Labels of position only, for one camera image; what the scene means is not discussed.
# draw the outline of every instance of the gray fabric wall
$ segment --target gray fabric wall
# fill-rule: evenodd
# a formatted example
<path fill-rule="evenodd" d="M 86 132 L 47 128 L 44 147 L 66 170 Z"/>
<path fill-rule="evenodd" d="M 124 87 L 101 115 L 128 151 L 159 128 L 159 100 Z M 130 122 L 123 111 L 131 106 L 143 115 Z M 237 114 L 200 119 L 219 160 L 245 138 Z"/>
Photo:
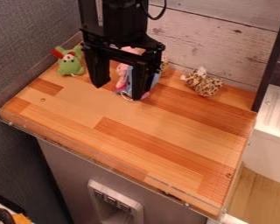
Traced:
<path fill-rule="evenodd" d="M 77 0 L 0 0 L 0 91 L 80 27 Z M 35 138 L 0 123 L 0 194 L 36 223 L 63 224 Z"/>

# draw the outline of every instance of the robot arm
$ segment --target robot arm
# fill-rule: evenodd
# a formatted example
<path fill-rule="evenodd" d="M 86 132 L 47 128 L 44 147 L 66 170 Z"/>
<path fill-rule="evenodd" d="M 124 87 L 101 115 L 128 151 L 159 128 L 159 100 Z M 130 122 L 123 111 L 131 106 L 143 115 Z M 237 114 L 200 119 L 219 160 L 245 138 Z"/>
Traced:
<path fill-rule="evenodd" d="M 79 0 L 84 53 L 92 83 L 100 88 L 110 81 L 109 61 L 133 66 L 133 100 L 151 89 L 161 66 L 165 46 L 147 34 L 147 20 L 160 19 L 148 13 L 148 0 Z M 125 52 L 125 46 L 145 49 L 143 55 Z"/>

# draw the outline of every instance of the white wood panel wall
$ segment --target white wood panel wall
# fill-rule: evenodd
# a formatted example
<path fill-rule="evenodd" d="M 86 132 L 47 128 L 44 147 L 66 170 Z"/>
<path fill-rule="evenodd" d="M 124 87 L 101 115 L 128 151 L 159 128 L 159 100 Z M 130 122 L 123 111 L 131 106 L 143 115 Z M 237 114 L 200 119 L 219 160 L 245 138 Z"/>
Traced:
<path fill-rule="evenodd" d="M 163 0 L 150 1 L 157 15 Z M 148 33 L 166 44 L 170 62 L 205 67 L 228 84 L 256 91 L 280 25 L 280 0 L 168 0 Z"/>
<path fill-rule="evenodd" d="M 211 18 L 278 31 L 280 0 L 167 0 L 168 7 Z M 150 0 L 164 5 L 164 0 Z"/>

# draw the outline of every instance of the wooden table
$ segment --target wooden table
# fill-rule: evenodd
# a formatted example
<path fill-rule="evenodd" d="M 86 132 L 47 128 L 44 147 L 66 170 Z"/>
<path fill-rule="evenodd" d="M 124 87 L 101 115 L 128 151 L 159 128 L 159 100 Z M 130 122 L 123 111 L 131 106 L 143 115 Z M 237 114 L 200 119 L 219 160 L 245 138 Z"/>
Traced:
<path fill-rule="evenodd" d="M 62 77 L 51 66 L 1 109 L 4 120 L 207 215 L 223 207 L 256 114 L 253 93 L 225 86 L 211 99 L 164 74 L 150 97 L 125 101 L 113 81 Z"/>

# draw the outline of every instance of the wood grain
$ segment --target wood grain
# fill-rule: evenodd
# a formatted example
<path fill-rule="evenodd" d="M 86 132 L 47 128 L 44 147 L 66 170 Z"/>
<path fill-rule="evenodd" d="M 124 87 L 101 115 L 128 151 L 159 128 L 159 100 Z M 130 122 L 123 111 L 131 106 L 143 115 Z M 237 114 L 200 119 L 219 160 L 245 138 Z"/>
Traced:
<path fill-rule="evenodd" d="M 30 84 L 30 87 L 35 88 L 48 95 L 56 95 L 63 88 L 57 84 L 42 79 L 36 79 L 33 83 Z"/>
<path fill-rule="evenodd" d="M 150 7 L 152 14 L 159 8 Z M 170 62 L 257 88 L 277 33 L 181 11 L 150 21 L 148 33 L 166 45 Z"/>
<path fill-rule="evenodd" d="M 63 77 L 56 68 L 6 103 L 1 117 L 205 214 L 219 215 L 255 121 L 249 111 L 252 93 L 226 87 L 214 98 L 200 98 L 173 71 L 149 99 L 130 102 L 110 91 L 113 74 L 97 89 L 87 74 Z"/>
<path fill-rule="evenodd" d="M 151 0 L 150 4 L 163 6 L 164 0 Z M 280 0 L 171 0 L 168 7 L 272 31 L 280 26 Z"/>
<path fill-rule="evenodd" d="M 244 167 L 228 213 L 251 224 L 280 223 L 280 183 Z"/>

